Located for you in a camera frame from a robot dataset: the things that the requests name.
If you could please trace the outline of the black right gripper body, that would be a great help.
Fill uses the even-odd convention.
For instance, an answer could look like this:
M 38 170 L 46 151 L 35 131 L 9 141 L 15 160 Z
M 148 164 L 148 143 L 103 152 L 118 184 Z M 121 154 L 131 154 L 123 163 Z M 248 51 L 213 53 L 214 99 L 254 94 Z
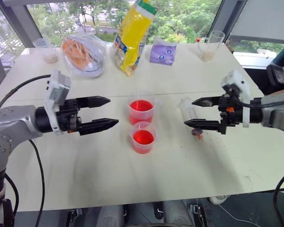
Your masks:
M 235 127 L 242 123 L 243 107 L 238 104 L 240 90 L 236 85 L 226 86 L 226 93 L 218 102 L 221 122 L 218 132 L 226 134 L 227 127 Z

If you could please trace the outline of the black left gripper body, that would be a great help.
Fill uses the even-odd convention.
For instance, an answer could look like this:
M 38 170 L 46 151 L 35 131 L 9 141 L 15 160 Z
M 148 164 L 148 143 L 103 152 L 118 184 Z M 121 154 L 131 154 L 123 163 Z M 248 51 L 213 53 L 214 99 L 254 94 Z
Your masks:
M 64 104 L 59 106 L 56 116 L 61 131 L 80 133 L 81 119 L 78 117 L 80 108 L 81 98 L 65 100 Z

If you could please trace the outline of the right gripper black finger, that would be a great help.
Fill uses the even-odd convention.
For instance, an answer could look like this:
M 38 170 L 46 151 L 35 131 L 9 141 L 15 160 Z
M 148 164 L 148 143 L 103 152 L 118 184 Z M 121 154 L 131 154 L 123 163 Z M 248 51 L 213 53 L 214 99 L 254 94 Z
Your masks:
M 218 131 L 220 123 L 218 121 L 206 120 L 206 119 L 192 119 L 184 121 L 184 124 L 199 130 Z
M 219 104 L 220 97 L 213 96 L 213 97 L 201 97 L 192 102 L 192 105 L 197 105 L 201 107 L 212 107 Z

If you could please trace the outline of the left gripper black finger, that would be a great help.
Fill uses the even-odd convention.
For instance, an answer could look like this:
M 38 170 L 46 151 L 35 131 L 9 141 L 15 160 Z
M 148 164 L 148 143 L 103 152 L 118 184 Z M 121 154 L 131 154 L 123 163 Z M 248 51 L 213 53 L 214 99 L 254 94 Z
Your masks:
M 110 99 L 102 96 L 89 96 L 76 98 L 78 108 L 95 108 L 110 102 Z
M 117 123 L 119 123 L 119 120 L 109 118 L 96 119 L 88 123 L 81 123 L 79 125 L 79 134 L 80 136 L 83 136 L 105 131 L 114 127 Z

